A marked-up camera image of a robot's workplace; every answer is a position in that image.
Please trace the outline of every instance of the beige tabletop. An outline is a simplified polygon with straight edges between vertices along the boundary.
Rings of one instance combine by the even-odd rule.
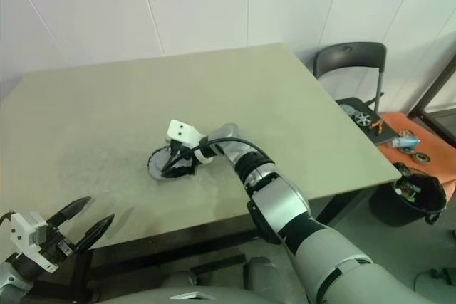
[[[171,119],[209,133],[235,122],[307,199],[400,175],[283,44],[26,75],[0,106],[0,209],[48,217],[94,201],[63,231],[116,218],[105,246],[247,212],[222,159],[157,182],[147,159]],[[1,230],[1,245],[7,230]]]

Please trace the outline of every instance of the black chair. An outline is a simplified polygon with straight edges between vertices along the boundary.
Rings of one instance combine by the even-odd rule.
[[[337,100],[339,105],[349,105],[358,112],[366,113],[370,116],[372,123],[379,121],[378,106],[380,97],[383,95],[381,88],[383,82],[383,71],[385,70],[386,47],[382,43],[376,42],[352,42],[329,46],[318,52],[313,60],[313,75],[319,79],[327,72],[347,67],[368,67],[378,68],[378,82],[375,97],[372,100],[363,102],[358,98],[345,98]],[[369,105],[374,103],[374,111]],[[375,130],[369,127],[360,127],[364,133],[376,145],[387,142],[396,137],[394,131],[383,123],[383,131],[376,134]]]

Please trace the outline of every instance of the chair backrest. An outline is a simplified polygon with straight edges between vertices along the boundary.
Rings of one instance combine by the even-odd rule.
[[[369,67],[385,70],[386,47],[376,42],[352,42],[336,44],[321,50],[313,60],[313,74],[323,74],[339,68]]]

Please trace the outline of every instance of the orange tabletop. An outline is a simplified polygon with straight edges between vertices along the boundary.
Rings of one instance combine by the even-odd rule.
[[[404,129],[412,131],[420,139],[420,144],[415,149],[427,154],[430,157],[430,163],[419,164],[410,155],[389,147],[387,144],[378,146],[380,151],[392,163],[402,162],[407,167],[437,177],[443,185],[449,201],[456,188],[456,149],[437,135],[408,119],[404,113],[384,113],[380,116],[396,132]]]

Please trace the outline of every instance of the black trash bin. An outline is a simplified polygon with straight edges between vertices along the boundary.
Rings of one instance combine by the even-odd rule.
[[[395,188],[409,182],[421,188],[411,202],[396,193]],[[428,224],[434,224],[447,205],[447,197],[439,180],[427,174],[412,173],[401,177],[394,184],[384,184],[369,199],[370,210],[384,224],[393,227],[404,226],[425,217]]]

